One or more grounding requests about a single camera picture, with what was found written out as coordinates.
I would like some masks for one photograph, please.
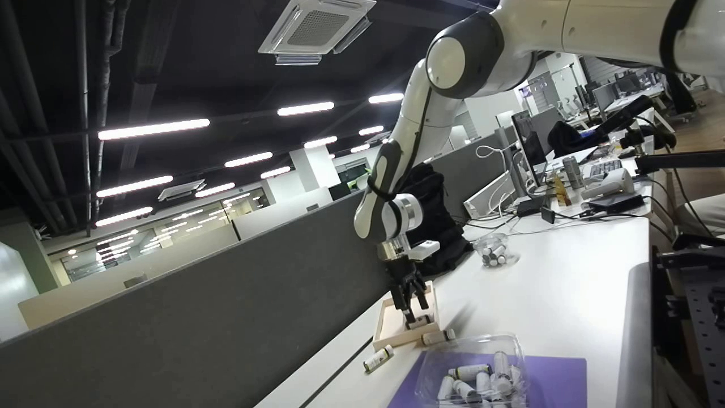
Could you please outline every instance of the gray partition wall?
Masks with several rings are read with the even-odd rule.
[[[473,150],[434,166],[451,214],[500,175],[499,157]],[[377,250],[353,234],[359,203],[0,344],[0,407],[253,407],[388,290]]]

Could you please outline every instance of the ceiling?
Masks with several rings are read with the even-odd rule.
[[[368,97],[401,91],[441,28],[475,6],[495,6],[487,0],[379,0],[370,12],[372,28],[346,52],[324,56],[317,68],[278,68],[274,56],[256,50],[285,4],[130,3],[124,33],[116,35],[123,45],[110,63],[105,107],[105,3],[0,0],[0,207],[23,207],[35,226],[70,234],[90,225],[87,164],[96,188],[155,175],[243,186],[289,164],[289,153],[316,136],[336,135],[341,141],[329,150],[346,154],[362,142],[360,128],[393,128],[397,119],[400,105],[370,107]],[[82,9],[90,162],[85,154]],[[333,99],[336,108],[277,115],[278,107],[316,99]],[[210,119],[209,129],[113,141],[98,154],[96,129],[202,115]],[[224,162],[253,153],[274,153],[274,158],[224,170]],[[90,218],[153,205],[156,196],[153,188],[98,203]]]

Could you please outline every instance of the white robotic arm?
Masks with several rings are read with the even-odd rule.
[[[639,61],[695,74],[725,74],[724,0],[503,0],[440,33],[410,74],[393,141],[379,153],[356,210],[362,240],[405,231],[394,205],[400,180],[441,150],[461,99],[509,91],[538,52]]]

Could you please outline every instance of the robotic arm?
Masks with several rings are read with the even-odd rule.
[[[405,173],[441,150],[461,99],[521,85],[541,50],[725,74],[721,0],[503,0],[440,33],[407,81],[393,141],[379,153],[356,234],[401,258],[412,207],[397,205]]]

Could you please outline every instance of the purple mat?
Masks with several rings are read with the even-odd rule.
[[[390,408],[421,408],[414,399],[418,375],[423,365],[421,354]],[[451,367],[490,363],[484,354],[451,354]],[[528,408],[586,408],[586,360],[585,359],[525,359]]]

